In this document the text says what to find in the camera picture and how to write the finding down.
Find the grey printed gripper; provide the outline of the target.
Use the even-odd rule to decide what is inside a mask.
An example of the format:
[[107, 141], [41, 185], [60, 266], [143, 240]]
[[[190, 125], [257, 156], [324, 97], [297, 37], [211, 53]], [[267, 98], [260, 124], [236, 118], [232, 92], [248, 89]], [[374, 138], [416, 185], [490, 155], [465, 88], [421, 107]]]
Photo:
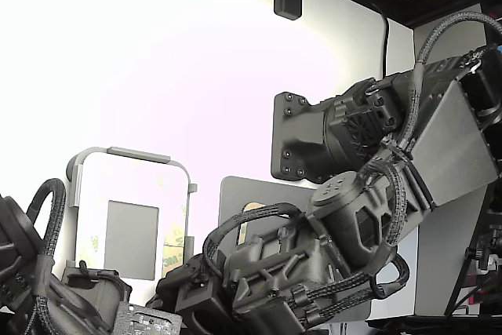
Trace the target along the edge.
[[331, 263], [304, 220], [254, 235], [233, 253], [202, 254], [158, 281], [150, 307], [180, 315], [190, 334], [310, 334], [307, 292], [332, 281]]

